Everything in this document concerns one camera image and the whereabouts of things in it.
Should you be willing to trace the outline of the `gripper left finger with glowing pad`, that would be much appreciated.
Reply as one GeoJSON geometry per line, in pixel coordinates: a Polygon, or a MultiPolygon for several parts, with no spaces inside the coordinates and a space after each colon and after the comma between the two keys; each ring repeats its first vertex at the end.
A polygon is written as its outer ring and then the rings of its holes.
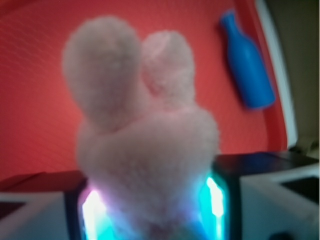
{"type": "Polygon", "coordinates": [[[21,174],[0,182],[2,240],[111,240],[99,192],[77,170],[21,174]]]}

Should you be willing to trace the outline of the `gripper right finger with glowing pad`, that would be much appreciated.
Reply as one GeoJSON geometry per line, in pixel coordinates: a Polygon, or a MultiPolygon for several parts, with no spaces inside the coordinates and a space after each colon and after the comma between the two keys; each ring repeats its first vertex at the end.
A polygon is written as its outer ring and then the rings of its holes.
{"type": "Polygon", "coordinates": [[[317,240],[320,162],[294,152],[215,158],[200,194],[207,240],[317,240]]]}

